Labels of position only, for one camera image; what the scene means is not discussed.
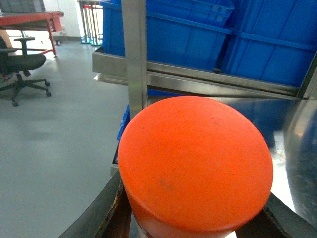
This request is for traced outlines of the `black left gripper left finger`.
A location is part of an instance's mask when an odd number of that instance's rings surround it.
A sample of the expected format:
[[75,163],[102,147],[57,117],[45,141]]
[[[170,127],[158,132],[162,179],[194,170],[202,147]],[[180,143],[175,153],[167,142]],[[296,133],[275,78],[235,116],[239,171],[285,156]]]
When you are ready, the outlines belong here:
[[127,238],[131,206],[119,172],[61,238]]

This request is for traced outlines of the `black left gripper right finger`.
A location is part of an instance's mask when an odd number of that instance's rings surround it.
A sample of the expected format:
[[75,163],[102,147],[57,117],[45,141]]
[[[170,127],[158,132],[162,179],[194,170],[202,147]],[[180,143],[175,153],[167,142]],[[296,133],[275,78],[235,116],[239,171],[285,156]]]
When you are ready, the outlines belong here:
[[252,220],[235,231],[238,238],[315,238],[317,230],[274,194]]

